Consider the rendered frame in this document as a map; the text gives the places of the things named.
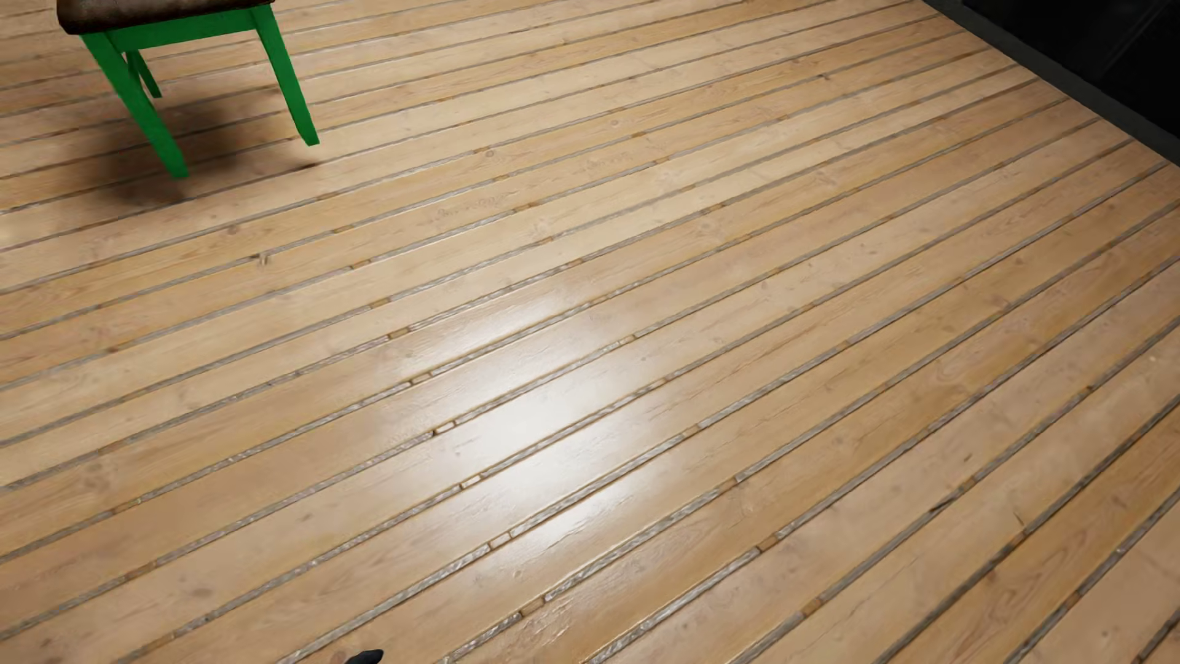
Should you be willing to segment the green chair with leather seat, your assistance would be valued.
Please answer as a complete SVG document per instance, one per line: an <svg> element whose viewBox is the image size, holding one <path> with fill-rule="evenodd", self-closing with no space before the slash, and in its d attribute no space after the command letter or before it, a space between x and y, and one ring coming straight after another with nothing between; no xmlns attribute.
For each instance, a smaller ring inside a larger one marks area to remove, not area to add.
<svg viewBox="0 0 1180 664"><path fill-rule="evenodd" d="M258 35L295 127L317 145L317 127L273 12L273 0L57 0L58 24L80 37L168 172L186 176L182 150L155 111L160 97L143 50L244 32Z"/></svg>

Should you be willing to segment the dark wall baseboard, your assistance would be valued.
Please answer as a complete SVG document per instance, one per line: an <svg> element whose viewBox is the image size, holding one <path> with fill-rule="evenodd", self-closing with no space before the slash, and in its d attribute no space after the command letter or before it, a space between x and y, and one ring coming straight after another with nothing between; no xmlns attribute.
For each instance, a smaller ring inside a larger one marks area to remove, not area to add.
<svg viewBox="0 0 1180 664"><path fill-rule="evenodd" d="M1180 167L1180 0L922 0Z"/></svg>

